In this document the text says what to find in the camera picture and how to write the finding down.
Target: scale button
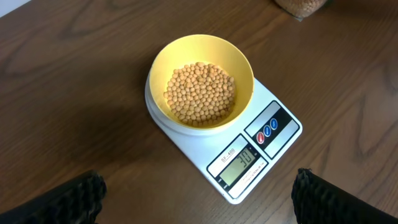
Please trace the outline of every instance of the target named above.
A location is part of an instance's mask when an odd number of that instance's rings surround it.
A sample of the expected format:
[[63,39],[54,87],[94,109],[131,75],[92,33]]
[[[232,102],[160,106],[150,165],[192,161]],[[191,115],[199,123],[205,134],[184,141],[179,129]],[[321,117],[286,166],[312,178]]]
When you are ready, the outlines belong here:
[[265,136],[262,132],[259,132],[259,133],[257,133],[256,139],[257,139],[258,144],[262,144],[262,143],[264,143]]
[[266,137],[271,136],[271,127],[270,127],[269,125],[265,125],[265,126],[264,126],[263,132],[264,132],[264,135],[265,135]]
[[275,129],[278,128],[278,121],[276,121],[275,118],[272,118],[271,122],[270,122],[270,125],[271,125],[272,130],[275,130]]

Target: display number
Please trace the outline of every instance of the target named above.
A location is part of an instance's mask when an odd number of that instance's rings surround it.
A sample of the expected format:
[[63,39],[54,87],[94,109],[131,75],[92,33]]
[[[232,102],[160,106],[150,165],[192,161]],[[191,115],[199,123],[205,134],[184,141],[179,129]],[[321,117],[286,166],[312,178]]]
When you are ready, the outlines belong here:
[[243,168],[247,167],[248,163],[252,161],[246,151],[243,151],[238,157],[241,159],[241,163],[243,163]]

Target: red button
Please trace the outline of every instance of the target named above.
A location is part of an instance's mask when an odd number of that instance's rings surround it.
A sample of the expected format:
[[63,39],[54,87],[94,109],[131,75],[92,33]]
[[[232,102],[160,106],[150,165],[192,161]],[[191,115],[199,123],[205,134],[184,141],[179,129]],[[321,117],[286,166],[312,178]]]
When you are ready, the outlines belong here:
[[262,132],[257,133],[257,142],[259,144],[262,144],[264,143],[264,140],[265,140],[264,134]]

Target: pile of beans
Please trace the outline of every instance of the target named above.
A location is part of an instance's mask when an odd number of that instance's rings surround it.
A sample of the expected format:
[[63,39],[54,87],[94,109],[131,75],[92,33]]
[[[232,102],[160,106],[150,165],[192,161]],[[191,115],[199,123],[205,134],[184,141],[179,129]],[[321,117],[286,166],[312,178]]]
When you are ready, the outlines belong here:
[[217,65],[197,62],[175,69],[164,98],[185,124],[210,126],[227,117],[234,103],[235,84]]

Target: scale platform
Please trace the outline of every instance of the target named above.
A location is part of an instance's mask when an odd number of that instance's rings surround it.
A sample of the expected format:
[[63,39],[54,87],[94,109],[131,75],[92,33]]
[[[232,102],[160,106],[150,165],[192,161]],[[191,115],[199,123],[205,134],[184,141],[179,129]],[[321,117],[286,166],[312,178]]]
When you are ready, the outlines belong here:
[[232,204],[248,196],[303,130],[298,119],[256,79],[249,106],[224,129],[200,131],[169,120],[155,104],[149,78],[145,99],[156,124]]

